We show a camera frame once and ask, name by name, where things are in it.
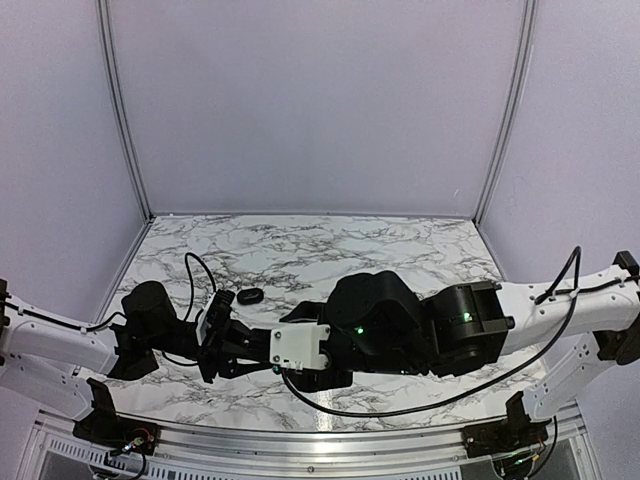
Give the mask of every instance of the marble table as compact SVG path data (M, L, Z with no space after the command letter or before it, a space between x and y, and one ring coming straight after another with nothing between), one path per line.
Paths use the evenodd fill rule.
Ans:
M265 300L235 305L235 318L271 327L303 300L325 300L336 281L356 272L391 269L421 296L459 282L497 279L498 271L470 221L319 216L189 216L156 219L110 306L138 283L164 283L179 317L189 282L183 255L203 258L219 288L261 287ZM196 307L211 292L194 262ZM535 353L534 347L464 377L355 374L354 385L310 395L340 410L385 411L446 399L491 379ZM355 431L441 425L504 414L504 402L544 372L534 364L457 404L388 419L350 419L299 402L270 371L234 380L200 379L158 355L160 368L141 381L106 380L119 411L185 424L270 431Z

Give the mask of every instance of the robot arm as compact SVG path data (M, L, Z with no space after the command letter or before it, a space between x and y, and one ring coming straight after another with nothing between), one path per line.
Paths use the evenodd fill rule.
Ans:
M584 385L640 357L640 289L629 281L638 273L621 252L610 268L581 277L584 294L564 331L583 334L579 342L543 381L514 395L506 421L465 429L470 456L546 438L549 419ZM393 272L357 274L341 279L326 303L303 302L268 330L232 319L229 291L216 292L199 321L180 321L164 287L145 282L122 301L126 322L101 329L37 309L0 282L0 385L74 419L80 438L109 445L157 428L118 416L103 384L70 377L44 359L136 380L158 368L158 350L197 362L209 383L273 368L304 392L348 387L353 372L464 375L556 334L578 292L561 283L537 305L549 286L485 281L419 300ZM151 453L153 444L147 447Z

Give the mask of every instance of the metal corner post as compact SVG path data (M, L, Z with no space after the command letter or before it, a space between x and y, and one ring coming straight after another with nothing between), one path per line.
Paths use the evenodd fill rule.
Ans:
M529 60L531 58L531 50L533 47L533 36L535 31L536 15L538 12L538 0L525 0L522 11L522 24L520 27L520 39L518 42L518 51L516 61L513 67L511 77L511 86L509 87L509 96L505 105L502 116L502 123L496 138L496 143L489 163L487 176L485 177L480 199L476 207L473 222L476 226L480 226L484 220L489 204L493 197L498 177L504 164L504 159L509 145L509 137L513 129L518 105L522 98L524 86L527 79L527 70L529 68Z
M107 83L111 96L111 103L118 128L118 135L122 144L127 171L131 178L131 184L136 196L136 201L140 209L142 218L149 222L153 219L153 213L149 205L149 199L142 180L142 173L138 163L136 148L131 136L131 129L127 119L127 113L124 106L124 97L120 84L120 75L118 73L118 62L116 58L116 50L113 41L113 31L111 28L111 11L109 8L109 0L96 0L96 8L98 13L98 29L100 33L100 41L102 43L102 54L107 72Z

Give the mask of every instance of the marble surface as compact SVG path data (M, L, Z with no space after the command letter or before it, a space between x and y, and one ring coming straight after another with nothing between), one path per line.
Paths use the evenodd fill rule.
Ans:
M247 325L271 327L302 300L325 300L336 281L356 272L392 269L421 296L447 285L499 274L473 224L463 220L318 217L197 216L158 218L118 289L120 299L145 280L165 284L179 317L186 311L189 283L183 255L207 262L219 288L257 286L265 301L235 306ZM211 292L194 265L196 306ZM310 395L340 410L385 411L446 399L529 358L533 348L460 378L355 374L354 385ZM535 364L482 393L437 410L387 419L350 419L319 413L297 401L270 371L234 380L200 380L158 355L159 370L141 381L106 380L122 412L187 424L276 431L398 429L455 423L504 414L504 402L544 374Z

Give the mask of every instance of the gray wall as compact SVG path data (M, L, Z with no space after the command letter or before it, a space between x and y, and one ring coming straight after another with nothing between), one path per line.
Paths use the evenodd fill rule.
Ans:
M0 277L37 306L90 320L142 226L94 3L3 0L0 32ZM38 405L2 389L0 404L10 479Z
M640 258L640 4L542 2L526 90L483 230L507 278L554 277L576 244L584 272ZM640 366L580 398L606 479L638 478Z
M113 2L159 212L471 216L523 2Z

